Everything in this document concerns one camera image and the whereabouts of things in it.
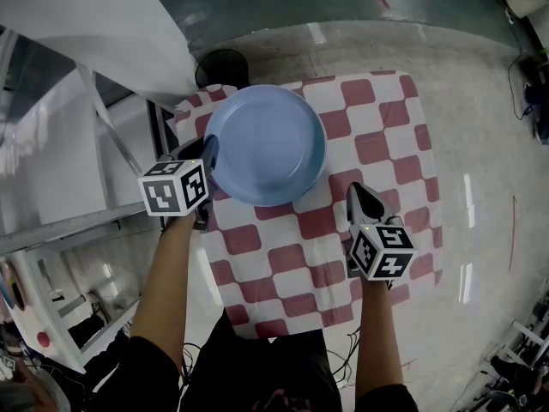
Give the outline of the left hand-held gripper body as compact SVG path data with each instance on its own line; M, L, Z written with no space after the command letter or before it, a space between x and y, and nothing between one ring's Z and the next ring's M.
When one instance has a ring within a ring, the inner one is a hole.
M212 162L203 159L155 163L138 179L148 215L169 219L195 213L194 229L206 231L211 171Z

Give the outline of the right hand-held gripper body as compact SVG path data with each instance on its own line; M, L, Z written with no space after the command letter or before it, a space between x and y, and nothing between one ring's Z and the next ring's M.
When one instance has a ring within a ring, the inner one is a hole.
M347 277L364 277L367 281L403 278L419 254L410 227L400 216L386 222L347 216L351 239L345 246Z

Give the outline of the blue big plate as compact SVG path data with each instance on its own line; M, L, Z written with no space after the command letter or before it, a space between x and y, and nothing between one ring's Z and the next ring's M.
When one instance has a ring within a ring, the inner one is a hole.
M323 172L323 123L303 97L286 88L255 85L230 95L212 113L204 136L215 136L219 145L213 181L242 203L294 202Z

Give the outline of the person's right forearm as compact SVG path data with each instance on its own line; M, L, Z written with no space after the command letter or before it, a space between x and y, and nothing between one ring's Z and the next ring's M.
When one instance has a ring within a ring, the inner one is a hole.
M402 385L401 359L395 335L387 284L361 279L362 308L359 329L355 399L388 385Z

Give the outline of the person's left forearm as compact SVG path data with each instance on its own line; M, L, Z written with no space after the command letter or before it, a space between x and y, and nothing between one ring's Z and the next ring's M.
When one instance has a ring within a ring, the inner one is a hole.
M130 335L148 340L182 368L190 240L195 217L175 219L160 236Z

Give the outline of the red white checkered tablecloth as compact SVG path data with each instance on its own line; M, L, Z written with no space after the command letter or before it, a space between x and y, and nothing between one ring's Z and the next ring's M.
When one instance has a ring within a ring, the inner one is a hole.
M282 86L323 123L321 176L300 199L258 207L214 193L202 236L220 297L236 332L275 337L353 320L361 296L347 277L346 194L352 182L378 192L419 251L397 282L394 302L433 288L442 274L443 223L431 139L412 77L401 71L330 76ZM178 140L204 136L212 113L241 89L203 88L177 105Z

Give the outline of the white metal shelving rack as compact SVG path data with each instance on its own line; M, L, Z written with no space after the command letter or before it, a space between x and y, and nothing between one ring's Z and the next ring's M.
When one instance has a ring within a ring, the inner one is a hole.
M137 176L172 134L163 106L104 82L0 27L1 297L30 348L77 372L136 311L160 231Z

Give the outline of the white square pillar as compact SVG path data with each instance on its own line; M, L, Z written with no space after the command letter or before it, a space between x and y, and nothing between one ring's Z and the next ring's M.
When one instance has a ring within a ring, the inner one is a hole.
M0 25L150 99L195 91L195 59L160 0L0 0Z

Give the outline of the person's black shirt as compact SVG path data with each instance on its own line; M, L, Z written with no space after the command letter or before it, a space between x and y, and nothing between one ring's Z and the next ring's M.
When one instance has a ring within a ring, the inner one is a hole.
M146 339L130 336L118 369L89 412L342 412L321 331L273 341L245 340L220 317L203 346L186 392L180 370ZM354 412L419 412L404 385L355 401Z

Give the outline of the white paper roll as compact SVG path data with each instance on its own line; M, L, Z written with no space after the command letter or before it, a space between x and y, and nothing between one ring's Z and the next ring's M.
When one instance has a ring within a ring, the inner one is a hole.
M547 6L549 0L505 0L510 12L521 19Z

